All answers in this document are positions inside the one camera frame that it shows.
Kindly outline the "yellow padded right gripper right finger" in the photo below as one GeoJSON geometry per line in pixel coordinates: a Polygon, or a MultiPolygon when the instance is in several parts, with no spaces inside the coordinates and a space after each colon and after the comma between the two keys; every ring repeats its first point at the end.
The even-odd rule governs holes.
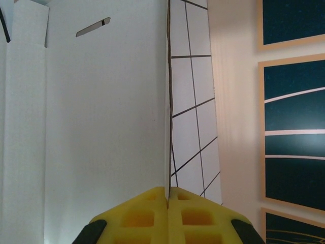
{"type": "Polygon", "coordinates": [[[172,187],[168,203],[168,244],[266,243],[244,215],[172,187]]]}

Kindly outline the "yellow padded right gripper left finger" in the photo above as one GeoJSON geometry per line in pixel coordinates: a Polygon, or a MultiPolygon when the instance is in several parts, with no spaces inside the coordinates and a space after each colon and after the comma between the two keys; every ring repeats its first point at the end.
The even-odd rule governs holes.
{"type": "Polygon", "coordinates": [[[164,187],[150,189],[95,216],[73,244],[168,244],[164,187]]]}

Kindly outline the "teal and white paper box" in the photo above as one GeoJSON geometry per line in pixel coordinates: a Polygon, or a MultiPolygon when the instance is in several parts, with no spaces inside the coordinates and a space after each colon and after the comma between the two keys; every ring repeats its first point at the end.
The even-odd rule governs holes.
{"type": "Polygon", "coordinates": [[[5,0],[5,161],[47,207],[164,184],[167,0],[5,0]]]}

